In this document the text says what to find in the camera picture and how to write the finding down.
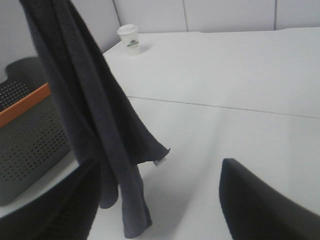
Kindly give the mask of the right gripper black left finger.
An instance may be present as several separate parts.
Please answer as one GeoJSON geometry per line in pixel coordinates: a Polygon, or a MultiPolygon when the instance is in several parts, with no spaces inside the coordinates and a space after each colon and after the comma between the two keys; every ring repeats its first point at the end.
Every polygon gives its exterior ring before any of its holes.
{"type": "Polygon", "coordinates": [[[52,189],[1,217],[2,240],[85,240],[101,198],[101,165],[86,160],[52,189]]]}

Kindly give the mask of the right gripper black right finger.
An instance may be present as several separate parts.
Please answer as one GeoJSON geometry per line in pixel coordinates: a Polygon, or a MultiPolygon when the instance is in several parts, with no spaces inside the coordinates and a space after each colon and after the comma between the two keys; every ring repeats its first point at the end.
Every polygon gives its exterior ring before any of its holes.
{"type": "Polygon", "coordinates": [[[234,240],[318,240],[320,216],[233,158],[222,161],[219,202],[234,240]]]}

